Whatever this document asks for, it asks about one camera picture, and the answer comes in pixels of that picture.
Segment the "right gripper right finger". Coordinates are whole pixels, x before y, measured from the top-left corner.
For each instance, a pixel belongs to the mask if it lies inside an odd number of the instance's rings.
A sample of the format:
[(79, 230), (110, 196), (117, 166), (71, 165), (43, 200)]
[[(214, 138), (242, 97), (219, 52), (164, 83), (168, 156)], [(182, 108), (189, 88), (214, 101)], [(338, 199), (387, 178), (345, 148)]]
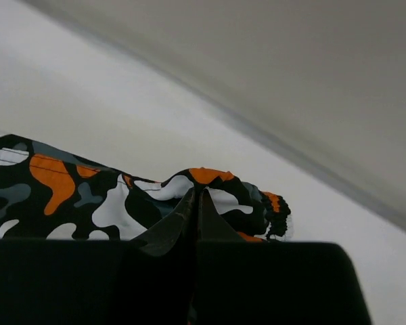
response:
[(198, 324), (370, 324), (354, 265), (327, 242), (250, 242), (199, 199)]

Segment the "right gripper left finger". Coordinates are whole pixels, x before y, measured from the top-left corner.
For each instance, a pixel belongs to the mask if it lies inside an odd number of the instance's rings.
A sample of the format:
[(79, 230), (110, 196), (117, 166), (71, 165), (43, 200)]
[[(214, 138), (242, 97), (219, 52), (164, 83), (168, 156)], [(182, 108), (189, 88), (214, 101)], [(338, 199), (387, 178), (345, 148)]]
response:
[(0, 324), (185, 324), (195, 194), (130, 240), (0, 240)]

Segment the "orange black camouflage shorts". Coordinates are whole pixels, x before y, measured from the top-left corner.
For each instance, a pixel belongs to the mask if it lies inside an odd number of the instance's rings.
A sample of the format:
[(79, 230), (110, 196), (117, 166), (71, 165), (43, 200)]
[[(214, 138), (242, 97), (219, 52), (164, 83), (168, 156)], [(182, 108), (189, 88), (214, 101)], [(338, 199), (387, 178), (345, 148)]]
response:
[(0, 239), (132, 240), (191, 189), (207, 190), (217, 213), (248, 241), (292, 237), (287, 202), (228, 171), (190, 168), (152, 181), (0, 132)]

